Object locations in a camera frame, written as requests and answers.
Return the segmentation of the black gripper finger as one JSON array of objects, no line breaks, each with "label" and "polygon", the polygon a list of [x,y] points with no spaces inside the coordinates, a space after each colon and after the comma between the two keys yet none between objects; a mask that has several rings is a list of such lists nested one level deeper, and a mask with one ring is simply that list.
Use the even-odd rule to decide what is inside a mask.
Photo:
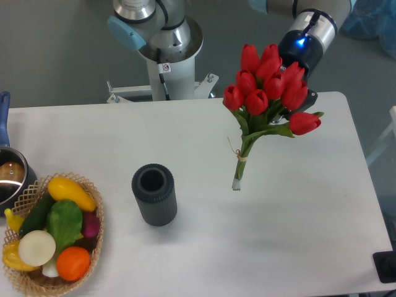
[{"label": "black gripper finger", "polygon": [[304,99],[303,103],[301,104],[301,106],[294,111],[283,110],[280,113],[280,119],[289,120],[292,115],[299,113],[299,112],[306,111],[307,109],[309,109],[310,107],[312,107],[315,104],[317,98],[318,98],[317,92],[309,89],[308,94],[307,94],[306,98]]}]

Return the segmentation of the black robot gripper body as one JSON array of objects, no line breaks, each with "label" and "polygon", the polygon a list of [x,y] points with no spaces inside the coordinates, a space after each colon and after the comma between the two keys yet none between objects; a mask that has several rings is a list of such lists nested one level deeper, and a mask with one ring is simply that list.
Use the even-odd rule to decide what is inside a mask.
[{"label": "black robot gripper body", "polygon": [[304,69],[303,80],[307,81],[312,68],[313,40],[301,30],[292,30],[285,34],[278,45],[279,55],[285,67],[297,62]]}]

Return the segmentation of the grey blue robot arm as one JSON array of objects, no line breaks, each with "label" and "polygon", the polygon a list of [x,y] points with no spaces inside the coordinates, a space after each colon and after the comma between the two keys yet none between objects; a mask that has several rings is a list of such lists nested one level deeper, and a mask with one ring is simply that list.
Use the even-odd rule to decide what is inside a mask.
[{"label": "grey blue robot arm", "polygon": [[[264,13],[289,15],[293,25],[278,48],[282,69],[293,62],[307,79],[355,6],[354,1],[250,1]],[[185,15],[183,1],[114,1],[107,24],[126,48],[138,51],[147,63],[149,86],[110,88],[119,96],[150,94],[155,101],[203,99],[211,96],[218,76],[195,80],[195,58],[203,44],[198,23]]]}]

